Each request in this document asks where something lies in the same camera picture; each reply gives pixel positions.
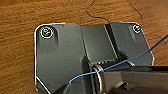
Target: mounting hole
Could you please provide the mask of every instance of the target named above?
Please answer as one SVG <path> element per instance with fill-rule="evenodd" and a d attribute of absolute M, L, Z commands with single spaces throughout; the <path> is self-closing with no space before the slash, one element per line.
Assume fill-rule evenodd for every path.
<path fill-rule="evenodd" d="M 43 38 L 51 38 L 53 35 L 53 29 L 51 27 L 45 26 L 41 28 L 41 36 Z"/>

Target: gray surface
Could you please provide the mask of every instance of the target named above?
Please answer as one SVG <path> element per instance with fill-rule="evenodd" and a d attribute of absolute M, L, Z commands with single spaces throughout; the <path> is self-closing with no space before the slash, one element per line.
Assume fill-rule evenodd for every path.
<path fill-rule="evenodd" d="M 51 92 L 82 73 L 81 61 L 85 56 L 79 25 L 71 23 L 53 26 L 58 35 L 53 35 L 50 39 L 44 39 L 39 31 L 36 32 L 37 76 Z M 86 94 L 82 79 L 71 85 L 71 94 Z"/>
<path fill-rule="evenodd" d="M 149 49 L 142 31 L 135 33 L 132 29 L 133 25 L 135 23 L 111 23 L 118 50 L 129 58 L 144 53 Z M 148 53 L 132 60 L 132 62 L 136 66 L 149 66 L 153 63 L 153 56 Z"/>
<path fill-rule="evenodd" d="M 117 56 L 104 25 L 81 26 L 87 56 L 91 64 L 99 61 L 115 61 Z"/>

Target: screw head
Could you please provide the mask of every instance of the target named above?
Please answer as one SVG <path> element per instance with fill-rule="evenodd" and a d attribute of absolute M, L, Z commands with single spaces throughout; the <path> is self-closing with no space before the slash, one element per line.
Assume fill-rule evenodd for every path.
<path fill-rule="evenodd" d="M 53 31 L 50 27 L 43 27 L 41 29 L 41 36 L 43 38 L 51 38 L 52 34 L 53 34 Z"/>
<path fill-rule="evenodd" d="M 141 32 L 141 27 L 139 25 L 134 25 L 133 30 L 135 33 L 140 33 Z"/>

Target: wire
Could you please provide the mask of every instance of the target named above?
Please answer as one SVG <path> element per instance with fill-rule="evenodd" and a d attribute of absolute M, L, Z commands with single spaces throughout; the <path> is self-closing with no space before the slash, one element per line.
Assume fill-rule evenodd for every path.
<path fill-rule="evenodd" d="M 143 19 L 143 17 L 142 17 L 142 14 L 132 5 L 131 0 L 127 0 L 127 1 L 130 3 L 131 7 L 132 7 L 136 12 L 138 12 L 138 14 L 139 14 L 141 20 L 144 22 L 144 19 Z"/>
<path fill-rule="evenodd" d="M 159 36 L 159 35 L 153 35 L 153 34 L 152 34 L 152 35 L 145 35 L 145 36 L 147 36 L 147 37 L 148 37 L 148 36 L 149 36 L 149 37 L 152 37 L 152 36 L 153 36 L 153 37 L 158 37 L 158 38 L 162 39 L 162 37 Z"/>
<path fill-rule="evenodd" d="M 159 42 L 157 42 L 153 47 L 151 47 L 148 51 L 146 51 L 145 53 L 142 53 L 142 54 L 137 55 L 137 56 L 135 56 L 135 57 L 129 58 L 129 59 L 124 60 L 124 61 L 121 61 L 121 62 L 119 62 L 119 63 L 117 63 L 117 64 L 115 64 L 115 65 L 112 65 L 112 66 L 107 67 L 107 68 L 105 68 L 105 69 L 103 69 L 103 70 L 100 70 L 100 71 L 94 71 L 94 72 L 89 72 L 89 73 L 84 73 L 84 74 L 77 75 L 77 76 L 75 76 L 74 78 L 70 79 L 70 80 L 69 80 L 69 83 L 71 83 L 73 80 L 75 80 L 75 79 L 77 79 L 77 78 L 79 78 L 79 77 L 82 77 L 82 76 L 85 76 L 85 75 L 94 74 L 94 73 L 98 73 L 98 72 L 102 72 L 102 71 L 106 71 L 106 70 L 111 69 L 111 68 L 113 68 L 113 67 L 115 67 L 115 66 L 118 66 L 118 65 L 120 65 L 120 64 L 122 64 L 122 63 L 125 63 L 125 62 L 131 61 L 131 60 L 133 60 L 133 59 L 139 58 L 139 57 L 141 57 L 141 56 L 143 56 L 143 55 L 149 53 L 150 51 L 152 51 L 156 46 L 158 46 L 158 45 L 159 45 L 162 41 L 164 41 L 167 37 L 168 37 L 168 34 L 167 34 L 165 37 L 163 37 Z"/>
<path fill-rule="evenodd" d="M 89 7 L 92 6 L 94 3 L 95 3 L 95 0 L 93 0 L 93 2 L 90 3 L 89 6 L 86 8 L 86 13 L 87 13 L 87 15 L 89 15 L 90 17 L 93 17 L 93 18 L 105 19 L 108 23 L 111 23 L 107 18 L 99 17 L 99 16 L 93 16 L 93 15 L 91 15 L 91 14 L 88 12 Z"/>

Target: blue cable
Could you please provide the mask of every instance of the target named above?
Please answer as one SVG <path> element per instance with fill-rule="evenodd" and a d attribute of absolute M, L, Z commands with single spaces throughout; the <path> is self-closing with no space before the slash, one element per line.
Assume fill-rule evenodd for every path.
<path fill-rule="evenodd" d="M 139 58 L 139 57 L 141 57 L 141 56 L 143 56 L 143 55 L 149 53 L 150 51 L 152 51 L 156 46 L 158 46 L 158 45 L 159 45 L 162 41 L 164 41 L 166 38 L 168 38 L 168 34 L 167 34 L 165 37 L 163 37 L 159 42 L 157 42 L 153 47 L 151 47 L 148 51 L 146 51 L 145 53 L 142 53 L 142 54 L 137 55 L 137 56 L 135 56 L 135 57 L 129 58 L 129 59 L 124 60 L 124 61 L 121 61 L 121 62 L 119 62 L 119 63 L 117 63 L 117 64 L 115 64 L 115 65 L 112 65 L 112 66 L 107 67 L 107 68 L 105 68 L 105 69 L 103 69 L 103 70 L 100 70 L 100 71 L 94 71 L 94 72 L 89 72 L 89 73 L 84 73 L 84 74 L 77 75 L 77 76 L 75 76 L 74 78 L 72 78 L 71 80 L 69 80 L 69 83 L 71 83 L 73 80 L 75 80 L 75 79 L 77 79 L 77 78 L 79 78 L 79 77 L 82 77 L 82 76 L 85 76 L 85 75 L 94 74 L 94 73 L 98 73 L 98 72 L 102 72 L 102 71 L 106 71 L 106 70 L 111 69 L 111 68 L 113 68 L 113 67 L 115 67 L 115 66 L 118 66 L 118 65 L 120 65 L 120 64 L 122 64 L 122 63 L 125 63 L 125 62 L 131 61 L 131 60 L 133 60 L 133 59 Z"/>

